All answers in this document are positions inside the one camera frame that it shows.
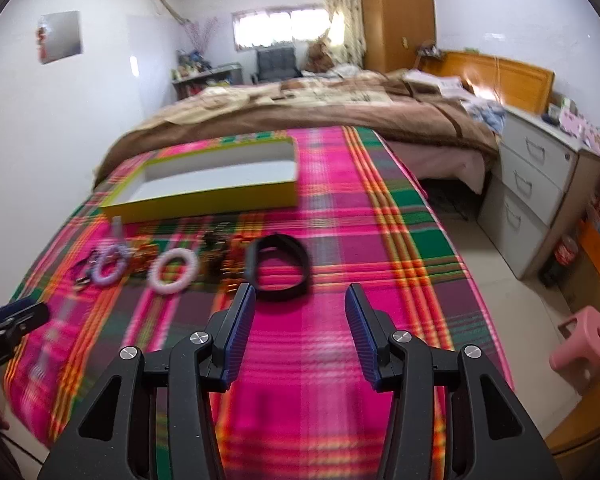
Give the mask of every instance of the curtain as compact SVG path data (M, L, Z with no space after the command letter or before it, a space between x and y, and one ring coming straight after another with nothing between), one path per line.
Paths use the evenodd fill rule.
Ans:
M360 0L325 0L325 3L332 23L329 34L331 57L339 63L362 66L366 46Z

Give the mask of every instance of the blue gripper pad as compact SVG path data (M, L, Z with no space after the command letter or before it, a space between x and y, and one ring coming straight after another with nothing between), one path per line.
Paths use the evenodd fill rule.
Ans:
M256 313L256 291L252 286L249 286L240 312L235 319L234 328L229 336L226 348L224 350L224 371L222 372L221 381L225 388L229 388L238 378L240 365L242 364L242 356L244 349L247 346L247 339L251 331L253 316Z
M362 306L356 297L352 285L347 287L344 297L344 311L349 321L349 329L356 345L362 373L374 390L380 386L381 375L378 367L378 346L374 342L371 330L366 322Z
M35 303L36 301L33 299L33 296L25 296L18 301L0 307L0 323L7 321L11 316L14 316L25 308L33 306Z

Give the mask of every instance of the cardboard box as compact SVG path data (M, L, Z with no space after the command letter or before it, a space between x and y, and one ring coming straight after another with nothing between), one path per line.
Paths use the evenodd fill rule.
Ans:
M587 305L600 311L600 274L585 251L580 251L558 286L572 312Z
M100 209L126 224L295 206L297 151L291 137L254 138L149 160Z
M578 242L600 276L600 234L591 221L580 223Z

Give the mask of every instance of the white beaded bracelet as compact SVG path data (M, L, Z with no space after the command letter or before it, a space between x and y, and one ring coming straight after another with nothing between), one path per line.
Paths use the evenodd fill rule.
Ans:
M174 258L182 258L184 260L184 272L175 282L165 283L160 279L160 274L165 265ZM162 253L154 260L146 280L149 283L149 286L158 294L177 294L187 288L198 275L198 267L198 257L193 251L183 247L177 247Z
M116 268L112 273L103 276L102 269L107 264L108 259L112 256L118 257ZM128 261L129 254L126 246L120 246L118 244L110 245L100 253L100 256L98 256L96 264L93 266L93 271L91 271L91 281L101 288L113 285L122 278L122 275L126 271Z

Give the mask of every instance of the fitness band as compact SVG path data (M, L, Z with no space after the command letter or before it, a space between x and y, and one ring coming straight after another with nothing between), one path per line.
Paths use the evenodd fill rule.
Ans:
M107 276L102 275L102 269L107 264L107 260L112 257L117 257L116 268ZM129 261L129 251L126 246L113 244L104 249L96 260L93 270L91 271L91 281L99 287L113 285L117 282L126 271L126 266Z
M290 256L302 270L302 279L299 283L287 288L270 289L260 288L257 281L258 267L260 266L260 251L275 248ZM247 247L244 257L244 278L256 289L256 297L265 301L287 301L302 296L309 290L311 281L311 260L304 245L296 238L289 235L275 233L258 238Z
M165 283L160 279L160 274L166 264L174 258L182 258L184 260L184 272L175 282ZM193 281L198 274L198 267L198 257L193 251L183 247L176 247L175 249L162 253L154 260L146 279L149 286L158 294L177 294L187 288Z

